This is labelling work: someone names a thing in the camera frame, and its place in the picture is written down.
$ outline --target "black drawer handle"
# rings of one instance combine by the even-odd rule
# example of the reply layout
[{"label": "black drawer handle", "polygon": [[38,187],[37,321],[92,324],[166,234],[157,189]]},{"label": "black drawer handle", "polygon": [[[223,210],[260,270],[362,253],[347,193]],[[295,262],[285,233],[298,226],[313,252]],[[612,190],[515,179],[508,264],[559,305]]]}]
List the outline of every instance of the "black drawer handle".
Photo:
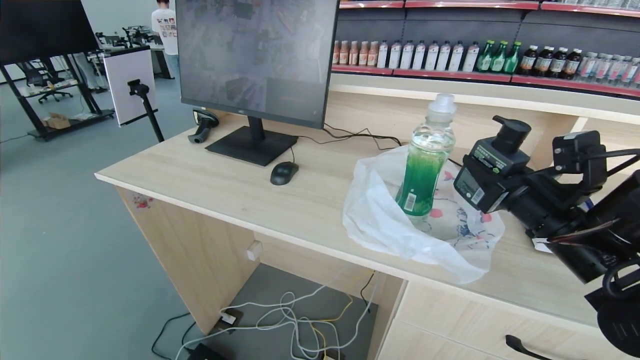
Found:
[{"label": "black drawer handle", "polygon": [[522,340],[516,338],[513,335],[507,335],[504,337],[504,339],[508,347],[512,348],[513,350],[516,350],[521,354],[531,356],[534,359],[538,359],[538,360],[551,360],[548,357],[544,357],[536,354],[535,352],[531,352],[527,350],[527,348],[525,348],[524,345],[522,345]]}]

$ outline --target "monitor stand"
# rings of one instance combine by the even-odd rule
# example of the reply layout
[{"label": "monitor stand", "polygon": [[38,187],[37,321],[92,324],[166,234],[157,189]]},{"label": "monitor stand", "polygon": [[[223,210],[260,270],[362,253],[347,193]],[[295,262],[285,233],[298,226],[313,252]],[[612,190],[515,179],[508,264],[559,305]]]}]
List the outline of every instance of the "monitor stand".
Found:
[{"label": "monitor stand", "polygon": [[260,118],[248,118],[249,126],[212,143],[207,150],[265,167],[298,142],[297,136],[265,131]]}]

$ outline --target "black chair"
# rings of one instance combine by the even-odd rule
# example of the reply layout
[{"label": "black chair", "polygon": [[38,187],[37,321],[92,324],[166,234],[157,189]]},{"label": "black chair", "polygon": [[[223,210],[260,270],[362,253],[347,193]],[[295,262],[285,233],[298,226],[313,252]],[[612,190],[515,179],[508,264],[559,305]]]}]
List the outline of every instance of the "black chair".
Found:
[{"label": "black chair", "polygon": [[[16,63],[16,65],[18,65],[20,70],[22,70],[22,72],[24,73],[24,76],[27,78],[28,85],[35,85],[45,88],[49,85],[49,82],[55,85],[64,81],[63,78],[58,77],[58,72],[55,69],[49,70],[46,66],[42,65],[42,63],[38,64],[37,61],[26,61],[22,63]],[[73,97],[73,95],[68,92],[52,90],[41,96],[38,99],[38,102],[42,104],[42,101],[47,100],[49,96],[53,96],[53,99],[56,102],[60,102],[56,95],[61,95],[62,97]]]}]

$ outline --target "computer mouse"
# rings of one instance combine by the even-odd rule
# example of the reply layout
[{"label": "computer mouse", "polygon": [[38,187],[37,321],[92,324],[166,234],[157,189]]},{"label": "computer mouse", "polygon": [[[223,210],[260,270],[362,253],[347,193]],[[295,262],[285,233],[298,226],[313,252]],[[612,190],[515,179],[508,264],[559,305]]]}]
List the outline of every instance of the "computer mouse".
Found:
[{"label": "computer mouse", "polygon": [[293,175],[298,172],[298,169],[298,165],[291,161],[279,163],[271,172],[271,184],[278,186],[289,184],[289,181],[291,181]]}]

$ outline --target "plastic bag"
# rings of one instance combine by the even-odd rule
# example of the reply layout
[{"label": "plastic bag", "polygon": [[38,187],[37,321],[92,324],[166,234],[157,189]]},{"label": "plastic bag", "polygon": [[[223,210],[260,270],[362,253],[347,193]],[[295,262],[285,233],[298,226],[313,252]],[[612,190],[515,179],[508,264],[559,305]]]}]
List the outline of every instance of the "plastic bag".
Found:
[{"label": "plastic bag", "polygon": [[453,188],[458,169],[449,161],[438,178],[433,210],[413,224],[396,204],[408,146],[358,160],[344,201],[342,223],[361,246],[405,260],[438,264],[460,284],[489,271],[495,244],[504,234],[497,213],[483,214]]}]

